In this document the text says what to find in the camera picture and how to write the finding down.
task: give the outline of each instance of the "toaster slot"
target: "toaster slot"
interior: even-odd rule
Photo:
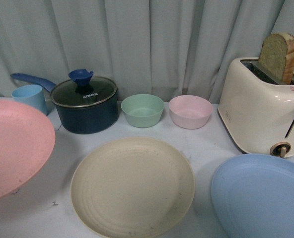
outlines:
[[[247,67],[256,77],[266,83],[275,85],[287,85],[281,80],[278,80],[271,72],[264,68],[257,59],[244,59],[241,63]],[[291,85],[294,85],[294,75],[292,78]]]

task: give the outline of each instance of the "pink plate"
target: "pink plate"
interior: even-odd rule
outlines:
[[[50,120],[37,109],[0,100],[0,198],[35,176],[55,144]]]

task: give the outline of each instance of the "pink bowl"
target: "pink bowl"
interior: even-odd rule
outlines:
[[[204,98],[182,95],[169,102],[172,121],[185,129],[197,129],[204,126],[212,111],[212,104]]]

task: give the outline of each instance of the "bowl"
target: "bowl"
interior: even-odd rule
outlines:
[[[179,127],[197,129],[204,126],[212,111],[212,104],[201,97],[182,95],[169,102],[170,117]]]
[[[136,94],[127,97],[121,104],[128,124],[145,128],[156,125],[163,112],[163,100],[151,94]]]
[[[294,237],[294,163],[244,154],[214,173],[211,197],[230,238]]]

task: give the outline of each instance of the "blue plate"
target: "blue plate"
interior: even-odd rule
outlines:
[[[294,163],[244,154],[225,161],[211,184],[216,214],[231,238],[294,237]]]

